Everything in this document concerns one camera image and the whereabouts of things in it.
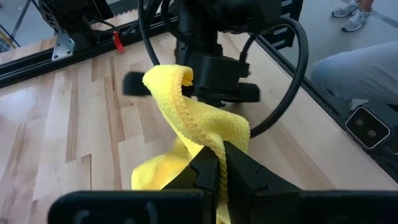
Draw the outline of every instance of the sneaker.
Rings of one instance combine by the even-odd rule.
[[[359,30],[371,14],[372,11],[366,12],[363,10],[357,10],[354,15],[346,23],[344,23],[341,30],[346,32]]]
[[[359,3],[356,1],[345,4],[344,6],[337,7],[331,12],[334,17],[342,18],[351,15],[359,9]]]

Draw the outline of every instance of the yellow microfiber towel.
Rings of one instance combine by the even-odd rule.
[[[231,223],[228,201],[228,175],[223,141],[229,141],[247,152],[249,123],[243,117],[197,102],[182,95],[182,85],[192,85],[191,68],[179,65],[158,65],[143,78],[164,118],[178,138],[174,148],[155,157],[132,172],[133,190],[160,190],[181,173],[203,146],[210,147],[220,161],[219,222]]]

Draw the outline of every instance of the red clip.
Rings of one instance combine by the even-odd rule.
[[[117,50],[121,53],[124,52],[124,46],[119,38],[119,33],[117,31],[113,31],[113,42],[117,48]]]

